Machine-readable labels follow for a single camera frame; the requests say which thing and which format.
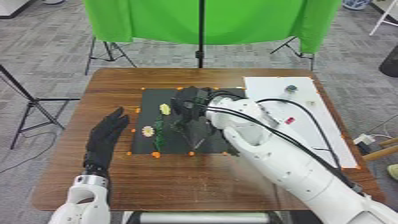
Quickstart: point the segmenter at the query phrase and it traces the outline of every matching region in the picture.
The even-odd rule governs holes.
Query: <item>metal stand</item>
[[[373,28],[373,30],[371,30],[371,32],[370,32],[370,36],[375,34],[377,29],[378,29],[378,27],[380,27],[380,25],[382,25],[384,23],[387,23],[389,25],[393,25],[393,26],[398,27],[398,23],[396,23],[394,21],[389,22],[389,21],[386,20],[386,18],[389,17],[391,10],[393,10],[393,8],[396,7],[396,5],[398,5],[398,0],[394,0],[394,1],[391,2],[391,5],[389,5],[389,7],[387,7],[387,10],[386,10],[386,12],[384,12],[384,14],[382,14],[382,17],[380,17],[378,21],[377,21],[375,28]]]
[[[128,60],[128,62],[130,62],[130,64],[131,64],[133,67],[137,68],[137,65],[135,65],[135,63],[133,63],[133,61],[131,61],[131,59],[130,59],[130,57],[128,57],[128,55],[126,55],[126,53],[124,53],[124,51],[123,51],[119,45],[117,45],[114,42],[105,42],[105,41],[103,41],[103,46],[105,46],[105,51],[107,51],[105,54],[108,55],[108,58],[101,58],[101,56],[103,56],[105,54],[103,54],[99,57],[92,57],[92,52],[94,52],[94,47],[96,47],[96,37],[92,37],[92,42],[91,42],[91,52],[89,52],[89,60],[87,60],[85,73],[83,73],[85,75],[89,75],[91,60],[103,60],[103,61],[107,61],[107,62],[114,62],[114,61],[117,61],[117,59],[119,59],[121,57],[124,57],[126,60]],[[121,52],[121,56],[117,56],[117,57],[114,57],[114,52],[112,52],[114,49]]]
[[[204,18],[206,18],[206,0],[199,0],[199,49],[195,52],[197,68],[203,68],[203,60],[204,60]]]
[[[298,53],[298,52],[295,51],[293,47],[290,46],[290,42],[291,42],[295,39],[297,39],[297,37],[293,37],[293,38],[286,41],[286,43],[277,47],[277,49],[270,52],[270,54],[274,54],[274,53],[281,50],[282,47],[288,47],[290,50],[291,50],[293,53],[295,53],[295,56],[297,56],[298,58],[306,58],[306,59],[309,59],[309,61],[311,61],[311,71],[313,71],[313,70],[314,70],[314,54],[311,54],[313,56],[307,57],[307,56],[304,56],[304,53]]]
[[[66,129],[62,124],[59,123],[57,119],[59,119],[59,116],[60,116],[60,113],[64,111],[64,108],[66,108],[66,105],[67,105],[69,101],[75,101],[75,100],[80,100],[80,99],[78,98],[67,98],[67,99],[64,99],[64,98],[51,98],[51,99],[34,98],[2,65],[0,65],[0,72],[4,73],[7,79],[12,83],[14,90],[18,91],[18,93],[21,94],[21,96],[28,100],[27,109],[25,109],[23,118],[21,118],[21,123],[20,123],[20,126],[18,126],[14,140],[12,140],[12,143],[11,143],[11,149],[14,149],[18,137],[20,137],[20,134],[23,132],[30,131],[32,129],[35,129],[43,126],[46,126],[48,124],[55,124],[62,129]],[[59,109],[59,112],[55,114],[55,116],[51,116],[44,107],[39,104],[41,102],[46,102],[46,101],[64,101],[64,104],[62,104],[62,107]],[[30,126],[28,128],[25,128],[25,121],[27,121],[27,118],[28,118],[28,115],[30,115],[30,110],[34,108],[37,108],[39,112],[43,113],[44,117],[48,118],[48,121],[44,123]]]

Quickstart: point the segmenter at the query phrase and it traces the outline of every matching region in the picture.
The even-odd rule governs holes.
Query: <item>light stand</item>
[[[309,59],[309,61],[311,61],[309,68],[311,68],[311,71],[314,71],[314,54],[313,54],[311,57],[307,57],[307,56],[304,56],[304,53],[298,53],[298,52],[295,51],[293,47],[290,46],[290,42],[291,42],[295,39],[297,39],[297,37],[293,37],[293,38],[286,41],[286,43],[277,47],[277,49],[270,52],[270,54],[274,54],[274,53],[281,50],[282,47],[288,47],[290,50],[291,50],[293,53],[295,53],[295,56],[297,56],[298,58],[306,58],[306,59]]]
[[[94,48],[96,48],[96,37],[92,37],[91,51],[89,51],[89,60],[87,60],[85,72],[83,72],[85,76],[89,75],[91,61],[92,60],[103,60],[107,62],[114,62],[119,58],[124,57],[128,62],[130,62],[130,64],[131,64],[131,66],[137,68],[137,65],[135,65],[135,63],[133,63],[133,61],[131,61],[131,59],[130,59],[130,57],[128,57],[128,55],[126,55],[126,53],[124,53],[124,51],[121,49],[121,46],[117,45],[117,43],[103,41],[103,47],[105,47],[105,51],[107,51],[105,54],[107,54],[108,58],[101,58],[103,55],[99,57],[92,56]],[[119,57],[114,56],[112,50],[117,50],[121,52],[121,56]]]
[[[20,137],[20,134],[23,132],[34,130],[35,128],[39,128],[43,126],[46,126],[48,124],[55,124],[62,129],[66,129],[62,124],[59,123],[57,119],[59,119],[59,116],[60,116],[60,113],[64,111],[64,108],[66,108],[66,105],[67,105],[69,101],[75,101],[75,100],[80,100],[80,99],[78,98],[66,98],[66,99],[64,98],[50,98],[50,99],[34,98],[34,96],[30,95],[30,93],[28,93],[27,89],[23,88],[20,82],[16,81],[9,71],[5,70],[2,64],[0,64],[0,72],[4,73],[4,75],[7,77],[7,80],[12,83],[11,87],[14,87],[14,90],[18,91],[18,93],[21,94],[21,96],[28,100],[27,109],[25,109],[23,118],[21,118],[21,123],[20,123],[20,126],[18,126],[14,140],[12,140],[12,143],[11,143],[11,149],[14,149],[18,137]],[[55,114],[55,116],[48,113],[44,107],[41,106],[41,102],[46,102],[46,101],[64,101],[64,104],[60,106],[60,109],[59,109],[59,112]],[[32,108],[37,108],[39,112],[43,113],[44,117],[48,118],[48,121],[25,128],[25,121],[27,121],[27,117],[30,115]]]
[[[203,60],[204,60],[204,18],[206,18],[206,0],[199,0],[199,49],[195,52],[197,68],[203,68]]]

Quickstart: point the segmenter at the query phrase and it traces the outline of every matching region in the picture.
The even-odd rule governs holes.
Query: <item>green backdrop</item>
[[[94,36],[197,44],[199,0],[83,0]],[[318,51],[341,0],[206,0],[206,44],[300,39]]]

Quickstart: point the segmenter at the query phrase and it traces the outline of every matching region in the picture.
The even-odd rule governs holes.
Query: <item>white sheet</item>
[[[295,85],[298,88],[293,94],[286,94],[284,91],[290,85]],[[313,79],[309,77],[245,77],[245,87],[245,94],[250,99],[261,100],[265,98],[286,98],[307,108],[323,128],[332,149],[339,157],[341,166],[343,168],[355,168],[357,162],[341,138],[341,132],[334,123],[332,115],[329,113],[320,94],[316,93]],[[266,110],[272,114],[277,115],[277,118],[282,120],[290,117],[295,118],[295,122],[291,123],[293,130],[307,140],[311,147],[325,149],[327,146],[316,126],[300,108],[281,102],[266,102],[263,105],[266,106]],[[330,165],[336,166],[330,153],[320,150],[313,150],[313,152],[320,155]]]

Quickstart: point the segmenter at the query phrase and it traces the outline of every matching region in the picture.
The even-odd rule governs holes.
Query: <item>black mat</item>
[[[224,89],[233,92],[236,95],[245,96],[242,89]],[[171,105],[171,98],[176,95],[176,89],[146,89],[142,93],[142,103],[140,103],[140,114],[135,124],[135,136],[131,144],[131,153],[135,154],[151,154],[155,151],[155,136],[146,137],[142,135],[142,128],[151,126],[155,128],[155,121],[160,116],[160,104]],[[222,153],[224,151],[233,152],[222,133],[211,128],[211,125],[206,123],[206,118],[203,117],[199,121],[192,121],[188,124],[188,131],[185,132],[185,137],[179,132],[172,129],[172,124],[179,116],[174,111],[169,116],[163,116],[163,139],[165,145],[160,149],[162,154],[187,154],[194,145],[199,144],[204,139],[195,153]]]

